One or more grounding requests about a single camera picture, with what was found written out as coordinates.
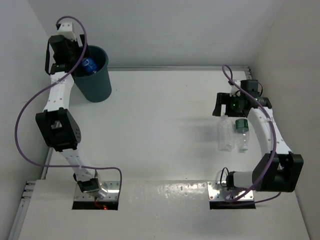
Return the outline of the green label plastic bottle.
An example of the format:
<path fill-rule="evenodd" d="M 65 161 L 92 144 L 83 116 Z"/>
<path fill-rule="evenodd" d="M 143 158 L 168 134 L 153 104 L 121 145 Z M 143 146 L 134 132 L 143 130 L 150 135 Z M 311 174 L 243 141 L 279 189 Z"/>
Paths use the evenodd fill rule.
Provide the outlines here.
<path fill-rule="evenodd" d="M 246 152 L 249 148 L 249 123 L 246 118 L 239 118 L 235 121 L 235 141 L 240 152 Z"/>

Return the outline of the blue label plastic bottle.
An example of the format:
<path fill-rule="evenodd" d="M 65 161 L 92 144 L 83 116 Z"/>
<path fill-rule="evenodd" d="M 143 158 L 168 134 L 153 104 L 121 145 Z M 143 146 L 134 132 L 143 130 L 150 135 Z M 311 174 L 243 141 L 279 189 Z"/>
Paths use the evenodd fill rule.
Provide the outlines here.
<path fill-rule="evenodd" d="M 95 74 L 98 71 L 98 66 L 91 57 L 83 58 L 81 60 L 81 65 L 88 75 Z"/>

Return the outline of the clear unlabelled plastic bottle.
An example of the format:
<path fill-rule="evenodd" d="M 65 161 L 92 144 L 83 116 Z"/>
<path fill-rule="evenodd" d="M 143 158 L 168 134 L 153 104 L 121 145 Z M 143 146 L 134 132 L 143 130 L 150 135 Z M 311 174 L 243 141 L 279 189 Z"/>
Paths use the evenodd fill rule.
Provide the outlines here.
<path fill-rule="evenodd" d="M 235 146 L 233 124 L 227 115 L 222 115 L 217 124 L 218 150 L 231 152 Z"/>

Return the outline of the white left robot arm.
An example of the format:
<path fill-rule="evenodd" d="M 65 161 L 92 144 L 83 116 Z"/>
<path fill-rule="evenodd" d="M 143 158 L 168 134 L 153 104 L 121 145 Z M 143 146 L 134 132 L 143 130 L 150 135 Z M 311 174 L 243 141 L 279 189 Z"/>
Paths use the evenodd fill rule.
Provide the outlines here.
<path fill-rule="evenodd" d="M 50 71 L 53 86 L 43 112 L 37 113 L 35 120 L 47 146 L 60 153 L 72 167 L 80 191 L 97 197 L 101 191 L 98 173 L 89 167 L 81 150 L 81 130 L 69 111 L 75 81 L 68 72 L 77 62 L 80 48 L 77 41 L 60 34 L 51 36 L 48 46 L 53 49 L 55 62 L 45 68 Z"/>

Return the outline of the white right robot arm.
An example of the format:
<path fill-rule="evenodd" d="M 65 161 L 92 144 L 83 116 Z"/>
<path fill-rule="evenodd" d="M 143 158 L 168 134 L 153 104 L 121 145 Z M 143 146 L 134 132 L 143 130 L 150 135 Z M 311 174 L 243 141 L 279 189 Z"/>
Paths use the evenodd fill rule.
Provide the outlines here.
<path fill-rule="evenodd" d="M 49 147 L 57 152 L 71 150 L 75 152 L 81 141 L 81 131 L 68 110 L 69 88 L 64 84 L 73 84 L 74 79 L 65 73 L 68 65 L 54 64 L 51 78 L 62 76 L 53 81 L 49 100 L 43 112 L 36 115 L 36 123 Z M 270 100 L 261 97 L 257 80 L 234 80 L 233 74 L 225 75 L 232 90 L 219 92 L 213 116 L 222 115 L 225 106 L 226 117 L 236 117 L 235 132 L 246 134 L 251 123 L 256 132 L 262 158 L 252 172 L 232 171 L 226 177 L 227 190 L 255 190 L 257 192 L 291 193 L 295 190 L 304 160 L 300 154 L 292 153 L 282 140 L 276 123 Z"/>

